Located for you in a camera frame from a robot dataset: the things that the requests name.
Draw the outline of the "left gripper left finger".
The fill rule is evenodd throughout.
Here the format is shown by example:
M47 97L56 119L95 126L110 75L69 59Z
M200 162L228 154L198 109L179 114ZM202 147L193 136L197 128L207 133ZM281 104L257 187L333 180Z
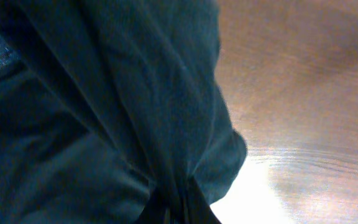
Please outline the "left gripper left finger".
M152 192L150 200L134 224L170 224L170 209L159 189Z

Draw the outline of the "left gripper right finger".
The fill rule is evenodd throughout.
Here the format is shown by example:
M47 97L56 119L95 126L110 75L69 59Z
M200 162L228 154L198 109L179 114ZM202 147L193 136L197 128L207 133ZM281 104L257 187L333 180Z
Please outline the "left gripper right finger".
M185 224L221 224L193 177L188 181L183 206Z

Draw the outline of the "black nike t-shirt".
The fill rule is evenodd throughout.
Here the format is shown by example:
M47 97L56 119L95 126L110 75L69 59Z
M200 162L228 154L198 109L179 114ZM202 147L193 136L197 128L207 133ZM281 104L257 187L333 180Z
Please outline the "black nike t-shirt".
M0 223L134 223L155 189L185 223L192 177L227 194L216 1L0 1L0 34L26 66L0 81Z

